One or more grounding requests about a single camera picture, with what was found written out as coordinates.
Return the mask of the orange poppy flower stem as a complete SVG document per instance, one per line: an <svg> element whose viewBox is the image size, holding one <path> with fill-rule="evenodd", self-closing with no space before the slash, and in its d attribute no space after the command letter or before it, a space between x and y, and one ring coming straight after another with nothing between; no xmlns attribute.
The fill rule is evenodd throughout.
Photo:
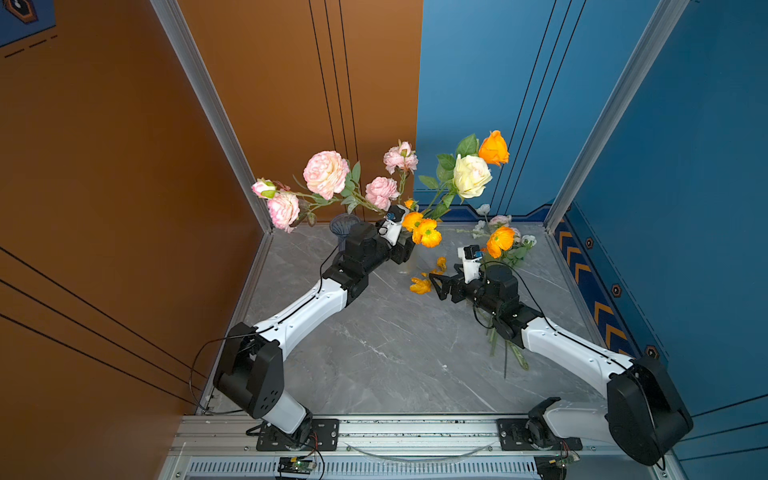
<svg viewBox="0 0 768 480"><path fill-rule="evenodd" d="M412 235L413 242L427 248L437 247L442 242L442 233L438 230L438 221L429 219L423 213L420 213L415 200L406 200L404 207L408 209L408 213L403 218L402 227ZM488 240L482 251L489 254L493 259L501 259L506 252L515 247L520 234L510 227L506 221L488 221L488 226Z"/></svg>

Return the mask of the pink peony flower stem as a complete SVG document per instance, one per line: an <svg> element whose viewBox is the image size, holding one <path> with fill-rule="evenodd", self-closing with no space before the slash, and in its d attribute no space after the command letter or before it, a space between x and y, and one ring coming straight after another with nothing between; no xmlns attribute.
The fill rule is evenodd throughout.
<svg viewBox="0 0 768 480"><path fill-rule="evenodd" d="M379 176L365 187L366 200L378 210L387 211L405 191L405 183L418 167L417 154L408 141L399 141L383 155L388 177Z"/></svg>

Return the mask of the purple ribbed glass vase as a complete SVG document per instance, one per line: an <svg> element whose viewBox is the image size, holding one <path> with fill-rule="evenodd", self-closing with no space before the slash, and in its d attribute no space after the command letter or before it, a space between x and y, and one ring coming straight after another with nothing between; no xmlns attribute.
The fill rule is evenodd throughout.
<svg viewBox="0 0 768 480"><path fill-rule="evenodd" d="M344 251L345 241L352 228L361 222L362 220L359 217L350 213L339 214L330 221L329 229L337 238L337 248L339 252Z"/></svg>

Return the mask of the pink white bouquet spray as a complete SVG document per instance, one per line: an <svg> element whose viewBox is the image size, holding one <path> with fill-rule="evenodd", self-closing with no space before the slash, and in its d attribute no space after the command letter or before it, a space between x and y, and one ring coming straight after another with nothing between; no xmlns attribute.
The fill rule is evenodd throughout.
<svg viewBox="0 0 768 480"><path fill-rule="evenodd" d="M483 266L507 265L509 268L516 268L537 244L534 235L521 234L517 228L514 228L511 225L511 218L508 216L493 217L483 225L480 232L487 235L486 245L482 249ZM514 355L517 363L524 371L530 369L521 347L514 345L511 341L503 340L495 330L490 330L487 336L489 337L491 357L495 355L498 343L502 342L504 376L507 376L508 355L510 353Z"/></svg>

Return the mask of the cream rose flower stem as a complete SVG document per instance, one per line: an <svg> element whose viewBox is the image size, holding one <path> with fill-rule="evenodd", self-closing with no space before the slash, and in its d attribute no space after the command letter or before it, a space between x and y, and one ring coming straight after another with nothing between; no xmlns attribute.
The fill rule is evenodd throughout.
<svg viewBox="0 0 768 480"><path fill-rule="evenodd" d="M480 197L492 180L488 164L476 155L438 156L436 177L424 185L435 191L435 196L427 207L427 217L439 219L450 211L455 203Z"/></svg>

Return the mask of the small pink rose spray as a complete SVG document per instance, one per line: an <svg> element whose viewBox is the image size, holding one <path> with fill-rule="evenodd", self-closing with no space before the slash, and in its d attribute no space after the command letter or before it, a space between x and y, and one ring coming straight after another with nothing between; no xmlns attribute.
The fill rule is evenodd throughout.
<svg viewBox="0 0 768 480"><path fill-rule="evenodd" d="M348 213L361 207L377 214L378 210L365 198L365 187L361 180L361 167L351 165L337 151L321 151L314 154L302 172L303 183L298 191L265 178L252 184L251 190L262 199L272 225L287 233L303 222L317 220L317 211L335 204L343 206Z"/></svg>

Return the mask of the yellow rose flower stem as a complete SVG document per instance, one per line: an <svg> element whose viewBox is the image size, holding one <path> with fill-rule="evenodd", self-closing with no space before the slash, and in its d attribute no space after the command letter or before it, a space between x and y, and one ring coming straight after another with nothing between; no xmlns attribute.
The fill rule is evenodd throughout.
<svg viewBox="0 0 768 480"><path fill-rule="evenodd" d="M471 134L465 137L459 142L455 152L453 154L448 154L448 155L457 155L457 154L476 155L482 158L488 164L490 171L492 167L502 167L506 165L510 160L508 143L503 137L502 132L500 130L491 131L488 134L488 136L483 140L480 140L475 134ZM425 180L429 184L430 179L435 177L436 177L436 174L432 177L420 175L419 181L422 183L422 181ZM435 196L434 190L430 189L428 185L424 185L424 186L428 190L433 191ZM426 217L427 217L427 207L423 209L423 213L425 214Z"/></svg>

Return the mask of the clear ribbed glass vase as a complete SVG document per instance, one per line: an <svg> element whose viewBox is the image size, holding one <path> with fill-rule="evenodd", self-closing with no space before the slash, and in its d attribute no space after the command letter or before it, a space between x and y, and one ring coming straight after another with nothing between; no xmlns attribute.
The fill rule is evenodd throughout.
<svg viewBox="0 0 768 480"><path fill-rule="evenodd" d="M397 272L406 275L413 276L416 273L418 267L418 253L414 252L416 248L415 243L412 241L410 234L406 233L398 239L398 243L395 248L394 260L397 260Z"/></svg>

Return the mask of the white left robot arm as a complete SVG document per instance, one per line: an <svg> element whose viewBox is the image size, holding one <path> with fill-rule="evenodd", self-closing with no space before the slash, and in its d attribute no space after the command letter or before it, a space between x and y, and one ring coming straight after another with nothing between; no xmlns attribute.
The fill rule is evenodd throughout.
<svg viewBox="0 0 768 480"><path fill-rule="evenodd" d="M275 428L290 447L312 446L313 415L285 391L283 363L313 330L364 292L376 268L410 258L414 243L402 242L401 231L402 223L389 218L352 225L306 294L254 326L238 323L229 330L213 386L247 415Z"/></svg>

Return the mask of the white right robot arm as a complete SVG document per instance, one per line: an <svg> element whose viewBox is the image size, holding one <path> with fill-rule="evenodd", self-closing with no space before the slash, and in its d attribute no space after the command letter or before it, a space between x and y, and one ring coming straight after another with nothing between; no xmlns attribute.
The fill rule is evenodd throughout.
<svg viewBox="0 0 768 480"><path fill-rule="evenodd" d="M489 315L485 328L556 363L604 398L601 408L564 404L559 397L540 402L529 411L523 434L534 448L596 440L653 466L693 430L693 418L658 359L613 352L556 325L538 307L520 300L519 278L511 267L465 263L457 274L432 273L429 281L439 299L469 302L475 314Z"/></svg>

